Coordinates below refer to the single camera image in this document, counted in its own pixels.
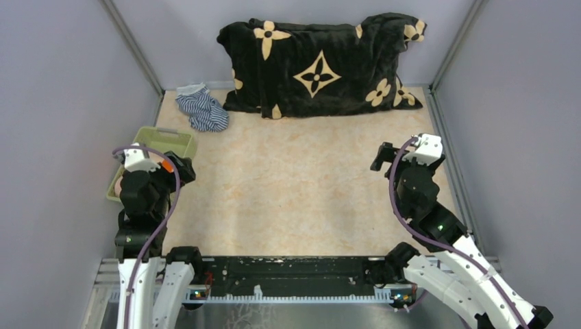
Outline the orange white towel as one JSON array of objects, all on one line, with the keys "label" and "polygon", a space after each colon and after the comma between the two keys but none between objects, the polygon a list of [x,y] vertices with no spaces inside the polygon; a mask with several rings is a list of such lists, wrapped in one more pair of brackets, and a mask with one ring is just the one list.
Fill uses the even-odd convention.
[{"label": "orange white towel", "polygon": [[161,165],[161,167],[162,167],[163,169],[165,169],[165,170],[166,170],[168,173],[173,173],[173,172],[174,172],[174,166],[173,166],[173,163],[172,163],[171,161],[169,161],[169,160],[163,160],[163,161],[160,163],[160,165]]}]

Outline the pink towel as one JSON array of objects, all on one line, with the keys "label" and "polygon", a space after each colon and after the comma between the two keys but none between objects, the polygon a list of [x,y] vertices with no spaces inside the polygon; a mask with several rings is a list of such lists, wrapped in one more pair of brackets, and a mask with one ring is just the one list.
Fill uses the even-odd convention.
[{"label": "pink towel", "polygon": [[115,183],[114,183],[114,196],[115,197],[120,197],[121,191],[122,191],[122,187],[121,187],[121,181],[122,181],[123,177],[119,177]]}]

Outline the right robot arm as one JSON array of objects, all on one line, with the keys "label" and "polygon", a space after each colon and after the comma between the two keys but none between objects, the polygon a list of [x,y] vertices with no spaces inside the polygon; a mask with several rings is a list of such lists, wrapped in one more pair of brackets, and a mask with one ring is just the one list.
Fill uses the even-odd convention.
[{"label": "right robot arm", "polygon": [[467,328],[546,328],[554,316],[545,306],[520,296],[477,247],[467,227],[438,202],[433,177],[445,160],[440,137],[420,134],[402,147],[379,146],[370,169],[384,163],[393,214],[451,273],[401,242],[385,257],[384,275],[393,282],[421,287],[453,310]]}]

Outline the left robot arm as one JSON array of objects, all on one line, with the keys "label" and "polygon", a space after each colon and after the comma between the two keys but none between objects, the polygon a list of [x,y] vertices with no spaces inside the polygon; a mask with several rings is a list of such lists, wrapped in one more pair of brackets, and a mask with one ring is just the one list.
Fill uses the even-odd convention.
[{"label": "left robot arm", "polygon": [[139,144],[114,150],[123,158],[115,236],[121,296],[117,328],[174,328],[190,284],[205,273],[198,247],[162,254],[167,224],[182,187],[195,181],[192,160]]}]

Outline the green plastic basket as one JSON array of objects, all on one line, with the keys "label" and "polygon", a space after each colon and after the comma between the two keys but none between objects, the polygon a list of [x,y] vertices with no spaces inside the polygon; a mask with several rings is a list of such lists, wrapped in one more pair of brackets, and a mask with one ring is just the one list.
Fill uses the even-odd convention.
[{"label": "green plastic basket", "polygon": [[[165,153],[173,151],[180,158],[190,158],[193,160],[197,151],[197,141],[192,132],[185,130],[171,130],[161,127],[143,126],[139,129],[137,135],[134,137],[131,145],[141,145]],[[115,192],[115,186],[119,178],[125,173],[124,157],[127,152],[123,154],[123,164],[117,169],[114,179],[110,183],[106,192],[106,198],[112,202],[121,202]]]}]

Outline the blue striped cloth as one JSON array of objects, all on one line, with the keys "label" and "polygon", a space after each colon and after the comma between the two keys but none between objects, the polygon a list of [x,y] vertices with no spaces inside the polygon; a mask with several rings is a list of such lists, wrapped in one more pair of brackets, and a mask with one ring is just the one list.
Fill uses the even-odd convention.
[{"label": "blue striped cloth", "polygon": [[222,132],[229,126],[227,111],[210,95],[205,84],[191,84],[176,90],[176,103],[189,116],[192,128],[200,132]]}]

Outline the black floral pillow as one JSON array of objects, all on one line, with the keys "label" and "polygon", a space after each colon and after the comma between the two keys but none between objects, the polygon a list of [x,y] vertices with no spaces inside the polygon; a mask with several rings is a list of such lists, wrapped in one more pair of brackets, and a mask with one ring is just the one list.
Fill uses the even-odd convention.
[{"label": "black floral pillow", "polygon": [[420,109],[397,69],[399,55],[423,41],[426,27],[398,13],[369,16],[357,25],[230,23],[217,36],[235,85],[225,109],[265,119]]}]

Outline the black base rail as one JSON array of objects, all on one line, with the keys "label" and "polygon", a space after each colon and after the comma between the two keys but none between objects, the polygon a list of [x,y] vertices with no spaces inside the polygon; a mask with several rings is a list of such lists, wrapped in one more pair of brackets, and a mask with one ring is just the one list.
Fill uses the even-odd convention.
[{"label": "black base rail", "polygon": [[418,286],[387,272],[382,256],[206,256],[185,303],[385,303],[401,307]]}]

